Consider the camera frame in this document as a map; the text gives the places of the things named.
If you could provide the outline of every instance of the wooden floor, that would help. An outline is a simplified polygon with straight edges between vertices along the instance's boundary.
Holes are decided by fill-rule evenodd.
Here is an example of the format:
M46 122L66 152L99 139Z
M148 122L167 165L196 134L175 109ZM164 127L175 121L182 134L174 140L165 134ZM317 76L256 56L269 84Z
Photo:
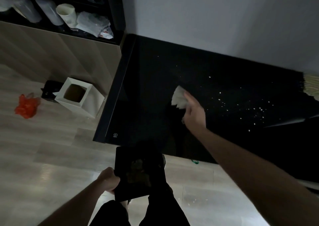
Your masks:
M92 141L99 117L75 115L45 100L31 119L14 114L20 94L40 95L42 87L0 66L0 225L37 225L101 170L114 167L116 146ZM268 225L218 165L173 156L166 161L167 182L191 225ZM111 199L105 192L93 216ZM130 203L132 226L147 205L147 197Z

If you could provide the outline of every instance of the glossy black counter surface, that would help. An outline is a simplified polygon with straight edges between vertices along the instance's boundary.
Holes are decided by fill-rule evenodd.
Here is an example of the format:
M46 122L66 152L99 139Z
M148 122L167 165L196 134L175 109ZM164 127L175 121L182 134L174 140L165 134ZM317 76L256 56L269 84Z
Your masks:
M122 53L95 141L151 139L164 154L215 163L181 123L185 111L170 105L181 85L205 108L211 131L310 180L304 170L317 163L298 131L317 121L265 128L318 114L318 102L301 92L302 73L135 35Z

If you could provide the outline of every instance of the leg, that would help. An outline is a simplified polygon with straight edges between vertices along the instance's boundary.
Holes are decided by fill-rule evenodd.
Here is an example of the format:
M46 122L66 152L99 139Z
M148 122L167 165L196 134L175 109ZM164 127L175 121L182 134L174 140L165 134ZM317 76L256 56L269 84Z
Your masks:
M101 225L130 226L126 208L120 202L114 200L103 204L90 224L90 226Z
M160 189L157 188L148 197L145 218L140 226L146 225L187 225L188 220L174 198L173 190L166 183Z

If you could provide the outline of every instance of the orange plastic bag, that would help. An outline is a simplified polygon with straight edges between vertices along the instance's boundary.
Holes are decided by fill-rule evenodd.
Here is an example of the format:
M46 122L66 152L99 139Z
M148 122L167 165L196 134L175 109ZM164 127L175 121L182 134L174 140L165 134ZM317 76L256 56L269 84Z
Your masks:
M19 97L19 106L14 112L20 114L23 118L28 119L37 113L37 108L40 105L40 98L33 98L34 93L30 93L27 97L21 94Z

